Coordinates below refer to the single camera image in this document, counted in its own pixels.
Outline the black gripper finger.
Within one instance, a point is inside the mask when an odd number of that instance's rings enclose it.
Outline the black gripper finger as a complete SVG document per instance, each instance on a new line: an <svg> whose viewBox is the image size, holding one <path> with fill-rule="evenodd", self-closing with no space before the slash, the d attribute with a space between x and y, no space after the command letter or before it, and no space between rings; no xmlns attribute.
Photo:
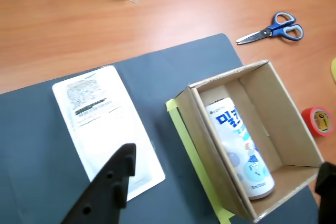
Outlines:
<svg viewBox="0 0 336 224"><path fill-rule="evenodd" d="M324 162L315 185L315 193L320 196L318 223L335 223L335 165Z"/></svg>
<svg viewBox="0 0 336 224"><path fill-rule="evenodd" d="M62 223L118 223L135 175L136 145L122 145L79 197Z"/></svg>

